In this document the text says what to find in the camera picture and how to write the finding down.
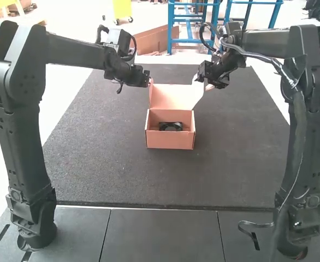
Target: gray table panel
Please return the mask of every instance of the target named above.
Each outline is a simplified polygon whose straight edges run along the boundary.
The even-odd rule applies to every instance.
[[[214,211],[112,210],[101,262],[224,262]]]

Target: black equipment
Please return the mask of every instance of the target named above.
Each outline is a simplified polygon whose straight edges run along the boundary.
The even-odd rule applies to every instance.
[[[109,32],[109,42],[100,42],[101,31]],[[97,43],[91,44],[40,25],[0,20],[0,144],[9,179],[6,199],[22,250],[43,248],[56,235],[56,193],[46,172],[38,123],[46,64],[101,69],[106,79],[147,87],[150,72],[134,64],[131,39],[124,30],[99,27]]]
[[[211,47],[212,61],[200,65],[198,81],[225,88],[229,73],[245,67],[246,57],[272,64],[281,75],[281,92],[289,104],[290,134],[273,222],[242,221],[238,227],[244,232],[243,224],[274,226],[270,261],[276,248],[291,259],[302,259],[311,239],[320,235],[320,27],[249,31],[241,30],[237,22],[229,22],[219,32],[209,23],[202,26],[211,27],[221,37],[222,46],[221,50]],[[284,64],[275,58],[285,59]]]
[[[182,122],[161,122],[159,123],[160,131],[183,131]]]

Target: box flap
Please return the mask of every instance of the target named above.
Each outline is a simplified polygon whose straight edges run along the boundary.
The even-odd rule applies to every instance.
[[[204,84],[164,85],[151,84],[150,109],[192,110],[204,95]]]

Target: metal plate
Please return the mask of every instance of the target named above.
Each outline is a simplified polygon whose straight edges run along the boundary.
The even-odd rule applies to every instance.
[[[226,262],[267,262],[269,261],[269,243],[272,235],[272,228],[254,229],[244,227],[250,232],[255,232],[260,251],[255,249],[253,241],[238,231],[238,222],[248,220],[255,223],[269,223],[272,221],[271,213],[250,213],[250,212],[218,212],[220,218],[222,242]],[[294,262],[276,252],[276,262]],[[320,262],[320,236],[312,239],[308,256],[302,262]]]
[[[23,252],[17,248],[17,227],[9,221],[6,210],[0,218],[0,262],[98,262],[110,215],[109,209],[58,207],[55,223],[57,237],[39,252]]]
[[[112,210],[101,262],[224,262],[214,211]]]

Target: floor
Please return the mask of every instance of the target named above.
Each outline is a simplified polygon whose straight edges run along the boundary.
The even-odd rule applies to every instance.
[[[84,4],[69,0],[37,0],[41,11],[47,14],[47,30],[66,37],[80,39],[84,41],[94,41],[95,29],[102,23],[102,15],[110,14],[110,0],[88,0]],[[317,21],[304,20],[306,18],[304,0],[285,1],[282,5],[279,17],[276,22],[278,28],[291,25],[315,23]],[[167,23],[167,5],[150,5],[147,2],[132,3],[133,23],[123,23],[122,28],[132,34],[165,25]],[[248,28],[264,28],[269,23],[272,7],[257,6],[251,11],[251,18]],[[241,5],[232,9],[232,17],[243,17],[245,8]],[[220,9],[220,15],[224,14],[224,6]],[[107,26],[112,25],[112,17],[107,16],[105,22]],[[188,56],[185,52],[177,52],[172,56],[139,56],[137,63],[173,63],[173,64],[199,64],[205,59],[210,59],[207,55],[192,53]],[[275,75],[273,68],[260,61],[248,60],[266,89],[272,96],[276,105],[288,120],[287,106],[284,103],[280,90],[280,78]],[[91,73],[90,69],[63,67],[60,65],[48,65],[46,73],[46,91],[43,101],[40,104],[40,132],[42,143],[44,144],[55,125],[64,114],[65,110],[72,102],[77,92]],[[0,216],[6,208],[4,196],[7,193],[7,175],[0,148]]]

